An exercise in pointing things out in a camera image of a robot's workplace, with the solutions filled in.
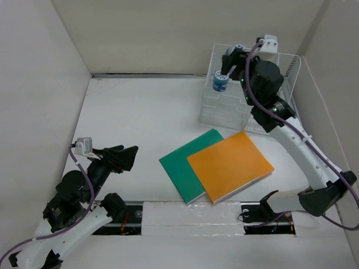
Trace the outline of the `blue jar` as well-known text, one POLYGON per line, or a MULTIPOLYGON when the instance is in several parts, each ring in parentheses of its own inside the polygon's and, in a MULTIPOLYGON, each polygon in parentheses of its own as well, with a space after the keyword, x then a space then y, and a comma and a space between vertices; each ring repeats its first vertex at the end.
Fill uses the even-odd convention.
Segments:
POLYGON ((223 75, 221 70, 217 70, 213 76, 212 88, 217 92, 226 91, 229 83, 229 76, 223 75))

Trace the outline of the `green clip folder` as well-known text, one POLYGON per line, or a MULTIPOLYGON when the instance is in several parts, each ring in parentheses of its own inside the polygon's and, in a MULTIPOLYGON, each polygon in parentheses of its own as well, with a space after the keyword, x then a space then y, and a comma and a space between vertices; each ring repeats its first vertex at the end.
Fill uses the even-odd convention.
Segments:
POLYGON ((159 159, 186 204, 192 203, 205 194, 205 189, 187 158, 221 140, 223 140, 222 135, 216 129, 211 129, 159 159))

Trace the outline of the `orange clip folder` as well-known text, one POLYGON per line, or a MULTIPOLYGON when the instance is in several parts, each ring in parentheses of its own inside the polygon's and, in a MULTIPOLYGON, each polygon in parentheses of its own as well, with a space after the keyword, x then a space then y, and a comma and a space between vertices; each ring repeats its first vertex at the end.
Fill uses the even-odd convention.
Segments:
POLYGON ((245 132, 192 154, 187 161, 214 205, 274 171, 245 132))

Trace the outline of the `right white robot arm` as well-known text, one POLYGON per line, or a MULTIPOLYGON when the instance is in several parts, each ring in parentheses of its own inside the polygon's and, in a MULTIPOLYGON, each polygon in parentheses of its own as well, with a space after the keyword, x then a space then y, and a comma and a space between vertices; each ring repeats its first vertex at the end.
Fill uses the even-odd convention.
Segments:
POLYGON ((342 171, 323 154, 301 126, 295 111, 279 96, 284 82, 279 67, 235 46, 223 54, 221 73, 240 82, 254 120, 286 149, 308 182, 303 190, 267 194, 260 200, 260 216, 271 221, 284 211, 325 215, 357 177, 352 171, 342 171))

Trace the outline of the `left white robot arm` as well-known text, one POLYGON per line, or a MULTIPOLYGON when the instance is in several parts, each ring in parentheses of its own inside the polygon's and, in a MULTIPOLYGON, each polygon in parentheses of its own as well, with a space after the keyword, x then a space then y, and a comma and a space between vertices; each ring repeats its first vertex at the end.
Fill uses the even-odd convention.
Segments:
POLYGON ((96 196, 112 173, 130 171, 139 148, 122 145, 94 149, 78 139, 68 148, 77 166, 56 186, 32 238, 12 247, 4 258, 13 268, 60 268, 85 239, 110 222, 127 220, 126 204, 117 193, 98 205, 96 196))

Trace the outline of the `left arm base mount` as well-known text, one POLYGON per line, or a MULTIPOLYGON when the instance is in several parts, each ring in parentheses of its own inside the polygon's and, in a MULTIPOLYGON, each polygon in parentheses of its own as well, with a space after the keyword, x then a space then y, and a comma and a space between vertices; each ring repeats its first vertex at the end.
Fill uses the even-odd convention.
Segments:
POLYGON ((143 217, 143 203, 142 202, 127 202, 126 213, 120 219, 105 224, 93 235, 141 235, 143 217))

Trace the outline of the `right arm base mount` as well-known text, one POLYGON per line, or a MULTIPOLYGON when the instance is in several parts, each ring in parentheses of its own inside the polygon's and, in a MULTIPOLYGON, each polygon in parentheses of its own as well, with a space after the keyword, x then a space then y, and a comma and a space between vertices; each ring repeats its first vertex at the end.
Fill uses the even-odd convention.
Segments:
POLYGON ((260 202, 241 202, 237 220, 245 235, 295 235, 291 213, 274 213, 260 202))

